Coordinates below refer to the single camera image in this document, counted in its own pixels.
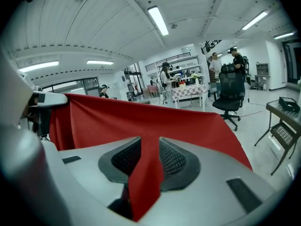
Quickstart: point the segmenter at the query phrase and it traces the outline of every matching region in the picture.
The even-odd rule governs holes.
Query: black office chair
[[[221,114],[221,117],[224,120],[228,119],[231,121],[236,126],[234,130],[237,131],[238,126],[232,118],[238,118],[238,121],[240,121],[240,117],[238,115],[230,115],[229,111],[236,113],[243,105],[245,97],[244,76],[240,71],[236,71],[233,64],[230,64],[222,66],[219,78],[221,83],[220,98],[216,99],[215,92],[215,101],[212,105],[217,109],[225,111],[225,114]]]

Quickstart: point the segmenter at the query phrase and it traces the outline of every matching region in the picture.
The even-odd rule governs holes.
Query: checkered tablecloth
[[[188,85],[185,88],[175,88],[173,89],[173,100],[184,96],[190,96],[198,94],[201,91],[206,91],[205,85]]]

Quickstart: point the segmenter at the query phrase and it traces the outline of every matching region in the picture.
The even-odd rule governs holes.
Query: pink chair
[[[157,94],[159,92],[156,86],[147,85],[147,88],[149,89],[150,95],[153,95],[153,93]]]

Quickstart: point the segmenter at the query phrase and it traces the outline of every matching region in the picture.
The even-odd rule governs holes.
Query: black box
[[[279,97],[279,104],[287,111],[298,113],[300,110],[300,107],[293,98]]]

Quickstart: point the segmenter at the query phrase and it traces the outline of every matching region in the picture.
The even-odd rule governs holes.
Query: woman
[[[162,86],[164,88],[164,90],[166,91],[166,98],[165,100],[167,101],[167,107],[173,107],[173,100],[172,100],[172,86],[171,84],[173,82],[176,82],[178,81],[176,78],[174,77],[171,77],[169,74],[168,74],[168,69],[169,69],[169,63],[168,62],[164,62],[162,64],[162,70],[161,70],[161,73],[160,73],[160,79],[161,79],[161,83],[162,83]]]
[[[101,92],[99,93],[99,97],[103,97],[103,98],[109,98],[108,97],[108,95],[107,95],[107,86],[106,85],[102,85],[101,87],[100,87],[100,89],[101,89]]]

